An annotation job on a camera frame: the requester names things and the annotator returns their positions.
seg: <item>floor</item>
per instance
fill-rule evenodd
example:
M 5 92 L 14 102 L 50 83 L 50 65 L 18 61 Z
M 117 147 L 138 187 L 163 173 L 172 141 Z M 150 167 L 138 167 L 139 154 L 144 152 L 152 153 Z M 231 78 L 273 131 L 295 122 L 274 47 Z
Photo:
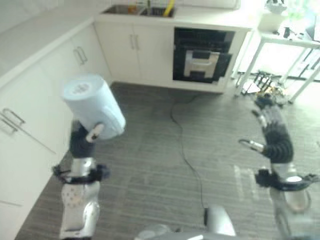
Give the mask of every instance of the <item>floor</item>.
M 233 98 L 231 87 L 225 94 L 201 95 L 121 83 L 112 88 L 127 126 L 122 136 L 97 146 L 96 159 L 108 165 L 111 177 L 101 184 L 94 240 L 130 240 L 157 223 L 188 232 L 204 229 L 200 185 L 182 159 L 180 129 L 170 119 L 175 102 L 173 115 L 183 127 L 186 158 L 202 178 L 204 205 L 223 205 L 245 239 L 280 239 L 268 191 L 254 183 L 254 173 L 268 160 L 237 143 L 243 137 L 263 142 L 249 97 Z M 319 93 L 320 83 L 313 83 L 283 109 L 302 174 L 320 174 Z M 70 159 L 67 154 L 64 161 Z M 51 178 L 16 240 L 58 239 L 61 187 Z M 320 184 L 310 193 L 313 230 L 320 233 Z

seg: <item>black oven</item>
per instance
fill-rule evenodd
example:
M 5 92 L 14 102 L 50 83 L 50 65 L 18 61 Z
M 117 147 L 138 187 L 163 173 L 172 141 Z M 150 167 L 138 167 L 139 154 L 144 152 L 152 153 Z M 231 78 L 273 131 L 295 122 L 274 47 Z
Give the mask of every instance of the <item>black oven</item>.
M 231 60 L 233 31 L 174 29 L 173 80 L 213 83 L 224 77 Z

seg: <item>cabinet door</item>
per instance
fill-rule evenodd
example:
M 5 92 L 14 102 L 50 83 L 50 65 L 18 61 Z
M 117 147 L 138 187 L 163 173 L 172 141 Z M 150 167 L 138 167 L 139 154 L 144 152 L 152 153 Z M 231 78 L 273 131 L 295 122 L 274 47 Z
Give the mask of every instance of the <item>cabinet door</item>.
M 0 202 L 1 239 L 14 240 L 24 220 L 22 207 Z
M 0 89 L 0 110 L 22 131 L 54 153 L 60 151 L 59 131 L 65 121 L 60 96 L 39 64 L 35 64 Z M 19 116 L 25 123 L 20 124 Z
M 87 73 L 99 74 L 111 84 L 110 72 L 105 60 L 102 48 L 98 41 L 97 33 L 93 25 L 85 28 L 72 38 L 73 46 L 79 51 L 82 65 Z
M 0 117 L 0 202 L 30 210 L 52 175 L 56 155 L 3 120 Z
M 132 25 L 96 22 L 95 28 L 112 77 L 121 82 L 139 81 L 140 69 Z
M 85 69 L 81 68 L 74 53 L 74 46 L 69 40 L 60 47 L 49 53 L 40 61 L 40 66 L 45 75 L 49 78 L 53 89 L 54 104 L 51 110 L 55 112 L 56 129 L 55 137 L 58 141 L 54 141 L 54 148 L 58 158 L 62 159 L 69 148 L 69 139 L 71 131 L 71 123 L 73 114 L 61 95 L 64 85 L 75 76 L 85 73 Z
M 134 25 L 143 83 L 169 86 L 173 80 L 174 28 Z

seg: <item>robot finger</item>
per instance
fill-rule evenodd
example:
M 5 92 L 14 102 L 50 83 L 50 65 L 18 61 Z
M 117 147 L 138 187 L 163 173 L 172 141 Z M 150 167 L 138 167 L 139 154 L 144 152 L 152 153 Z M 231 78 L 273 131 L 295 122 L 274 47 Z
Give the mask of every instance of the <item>robot finger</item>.
M 263 128 L 267 127 L 267 120 L 261 113 L 259 113 L 256 110 L 252 110 L 251 112 L 253 113 L 253 115 L 256 117 L 256 119 L 258 120 L 258 122 Z
M 99 135 L 103 132 L 105 125 L 103 123 L 98 123 L 95 127 L 86 135 L 85 140 L 88 143 L 94 143 Z

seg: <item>blue paper towel roll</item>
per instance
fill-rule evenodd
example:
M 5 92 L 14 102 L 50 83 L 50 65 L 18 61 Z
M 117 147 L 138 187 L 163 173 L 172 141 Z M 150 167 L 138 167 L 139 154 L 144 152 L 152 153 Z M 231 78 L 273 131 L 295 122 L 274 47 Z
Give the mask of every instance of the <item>blue paper towel roll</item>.
M 99 138 L 111 139 L 124 132 L 126 120 L 109 86 L 100 75 L 84 74 L 64 86 L 62 98 L 87 131 L 104 124 Z

